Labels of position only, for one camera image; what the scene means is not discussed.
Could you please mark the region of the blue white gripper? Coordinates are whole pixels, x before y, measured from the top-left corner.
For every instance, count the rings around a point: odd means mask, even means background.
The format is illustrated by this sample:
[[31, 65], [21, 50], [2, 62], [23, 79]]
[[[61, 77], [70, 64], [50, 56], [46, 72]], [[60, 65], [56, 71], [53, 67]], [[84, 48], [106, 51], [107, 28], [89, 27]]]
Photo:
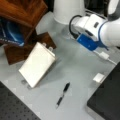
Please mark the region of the blue white gripper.
[[94, 51], [98, 47], [107, 49], [107, 47], [101, 41], [94, 41], [92, 38], [86, 36], [85, 34], [80, 34], [76, 40], [79, 44], [87, 48], [89, 51]]

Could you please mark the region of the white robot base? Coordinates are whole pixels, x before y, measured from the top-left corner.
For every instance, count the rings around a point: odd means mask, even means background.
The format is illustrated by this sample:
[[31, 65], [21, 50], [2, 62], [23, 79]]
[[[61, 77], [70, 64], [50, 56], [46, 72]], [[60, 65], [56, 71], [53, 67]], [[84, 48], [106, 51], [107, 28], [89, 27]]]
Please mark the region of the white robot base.
[[54, 19], [68, 25], [70, 19], [75, 15], [85, 15], [84, 0], [54, 0]]

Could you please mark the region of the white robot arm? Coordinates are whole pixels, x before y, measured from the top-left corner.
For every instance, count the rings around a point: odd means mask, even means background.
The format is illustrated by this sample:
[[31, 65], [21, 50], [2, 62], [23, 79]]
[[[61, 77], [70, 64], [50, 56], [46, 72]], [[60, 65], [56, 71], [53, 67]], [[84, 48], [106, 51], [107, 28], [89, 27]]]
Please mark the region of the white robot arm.
[[99, 14], [75, 15], [69, 22], [73, 38], [90, 51], [120, 47], [120, 0], [110, 0], [106, 18]]

